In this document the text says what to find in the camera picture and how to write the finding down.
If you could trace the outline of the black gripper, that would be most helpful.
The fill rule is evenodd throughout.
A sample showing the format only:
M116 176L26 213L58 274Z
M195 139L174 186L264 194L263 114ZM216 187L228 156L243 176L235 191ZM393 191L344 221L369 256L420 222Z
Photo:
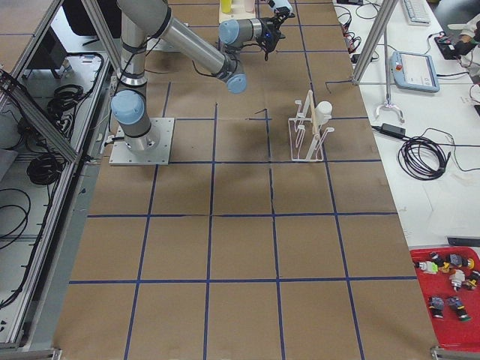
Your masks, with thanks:
M259 47L264 52L265 61L269 60L269 54L272 53L280 39L284 39L280 27L288 19L295 18L296 15L287 10L276 12L275 16L271 18L260 18L259 21L262 26L261 34L259 36Z

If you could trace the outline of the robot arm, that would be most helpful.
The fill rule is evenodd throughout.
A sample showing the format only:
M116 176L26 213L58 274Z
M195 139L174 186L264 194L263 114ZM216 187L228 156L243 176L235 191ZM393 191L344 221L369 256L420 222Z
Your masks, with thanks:
M161 47L158 59L171 59L174 53L187 56L204 76L226 84L233 94L247 88L247 77L238 55L244 47L257 45L265 53L273 52L284 38L280 27L293 18L288 1L269 1L273 15L250 19L228 19L218 28L218 46L201 38L173 16L167 1L119 1L121 10L121 63L117 70L118 87L111 110L123 130L127 149L133 153L149 152L161 141L161 132L147 113L146 70L149 42Z

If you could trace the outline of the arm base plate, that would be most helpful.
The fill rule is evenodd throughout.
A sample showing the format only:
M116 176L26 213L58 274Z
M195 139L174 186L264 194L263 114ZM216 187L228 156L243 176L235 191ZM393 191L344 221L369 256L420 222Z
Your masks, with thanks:
M117 137L109 157L113 166L167 165L170 161L174 133L174 118L150 118L150 131L139 138L126 136L118 126Z

